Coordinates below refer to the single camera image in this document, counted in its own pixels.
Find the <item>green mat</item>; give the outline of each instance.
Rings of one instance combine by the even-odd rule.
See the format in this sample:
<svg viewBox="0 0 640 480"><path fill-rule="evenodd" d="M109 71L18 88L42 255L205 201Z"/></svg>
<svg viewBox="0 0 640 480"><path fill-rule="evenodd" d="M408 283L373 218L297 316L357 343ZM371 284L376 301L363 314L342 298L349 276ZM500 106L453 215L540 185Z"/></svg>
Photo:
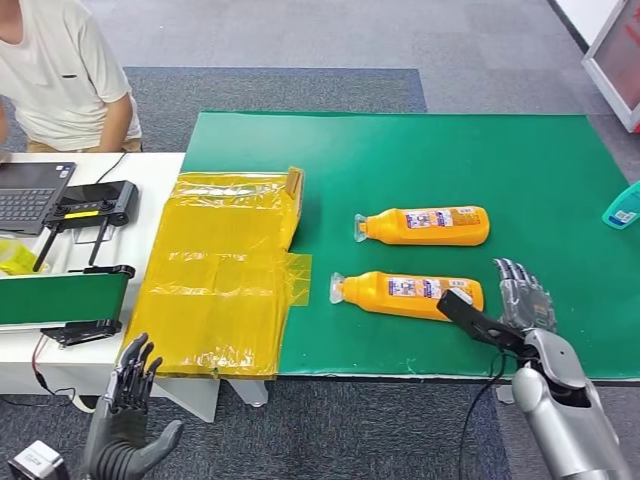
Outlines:
<svg viewBox="0 0 640 480"><path fill-rule="evenodd" d="M470 277L501 311L491 260L534 272L558 333L596 379L640 378L640 228L601 216L626 187L583 116L200 115L183 171L306 172L292 251L313 255L308 307L290 310L281 374L485 375L491 347L452 324L331 305L331 275L370 270ZM353 216L391 207L476 204L491 232L480 247L356 244Z"/></svg>

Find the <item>laptop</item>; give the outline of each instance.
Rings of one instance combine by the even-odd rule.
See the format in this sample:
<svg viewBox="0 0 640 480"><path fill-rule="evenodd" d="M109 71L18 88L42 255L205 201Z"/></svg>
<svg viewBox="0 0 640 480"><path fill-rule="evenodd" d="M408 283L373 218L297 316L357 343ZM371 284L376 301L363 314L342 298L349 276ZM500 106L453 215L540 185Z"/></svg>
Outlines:
<svg viewBox="0 0 640 480"><path fill-rule="evenodd" d="M0 234L39 235L74 170L72 162L0 163Z"/></svg>

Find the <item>white table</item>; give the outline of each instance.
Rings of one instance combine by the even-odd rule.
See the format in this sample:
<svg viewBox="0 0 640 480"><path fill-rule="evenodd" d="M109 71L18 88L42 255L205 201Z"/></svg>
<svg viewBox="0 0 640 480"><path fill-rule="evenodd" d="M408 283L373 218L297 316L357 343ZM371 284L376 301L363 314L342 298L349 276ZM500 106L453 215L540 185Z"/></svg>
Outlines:
<svg viewBox="0 0 640 480"><path fill-rule="evenodd" d="M71 161L78 166L69 185L94 183L113 165L120 154L14 154L14 162ZM131 265L135 278L129 282L121 320L126 325L136 295L144 278L155 232L164 207L182 165L183 153L128 154L103 181L129 180L140 190L137 220L115 229L111 240L100 249L97 265ZM23 239L35 253L48 235L45 229L38 239ZM88 266L93 244L75 244L72 232L56 239L46 262L51 273ZM0 334L0 394L42 394L31 370L31 355L40 338L38 331ZM120 350L122 333L112 338L60 349L52 340L38 356L38 367L49 388L75 387L78 395L102 395ZM264 382L229 380L245 403L266 403ZM157 378L152 395L166 397L202 420L213 422L220 380L205 378Z"/></svg>

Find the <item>black antenna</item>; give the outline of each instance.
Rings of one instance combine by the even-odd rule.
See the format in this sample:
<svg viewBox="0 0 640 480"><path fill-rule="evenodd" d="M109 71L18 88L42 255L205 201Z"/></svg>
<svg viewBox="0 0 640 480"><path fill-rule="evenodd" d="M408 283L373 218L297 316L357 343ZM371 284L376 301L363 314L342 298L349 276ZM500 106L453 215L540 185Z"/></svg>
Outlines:
<svg viewBox="0 0 640 480"><path fill-rule="evenodd" d="M98 255L98 249L102 245L102 240L106 232L106 227L109 226L109 217L104 217L100 224L100 229L98 231L98 236L96 238L96 243L94 244L94 249L91 251L91 256L89 257L89 265L93 267Z"/></svg>
<svg viewBox="0 0 640 480"><path fill-rule="evenodd" d="M62 224L57 223L54 228L51 228L51 233L49 234L49 237L45 242L45 246L42 247L42 250L40 251L40 255L38 255L38 258L35 260L35 263L33 264L33 271L38 272L40 270L40 267L42 266L42 263L45 262L45 258L47 257L47 254L51 250L51 245L54 244L54 240L56 239L56 236L62 231Z"/></svg>

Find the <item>orange bottle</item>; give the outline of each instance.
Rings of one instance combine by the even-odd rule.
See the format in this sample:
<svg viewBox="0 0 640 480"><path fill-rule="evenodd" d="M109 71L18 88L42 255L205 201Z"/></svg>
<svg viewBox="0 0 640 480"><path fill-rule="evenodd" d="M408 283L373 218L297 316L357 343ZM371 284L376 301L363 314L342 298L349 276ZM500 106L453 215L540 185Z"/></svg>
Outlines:
<svg viewBox="0 0 640 480"><path fill-rule="evenodd" d="M417 277L413 275L368 272L359 277L331 276L331 303L346 301L368 312L448 321L437 308L448 289L478 310L485 299L479 283L468 278Z"/></svg>
<svg viewBox="0 0 640 480"><path fill-rule="evenodd" d="M374 238L392 245L480 245L489 235L482 207L392 208L373 217L355 215L355 240Z"/></svg>

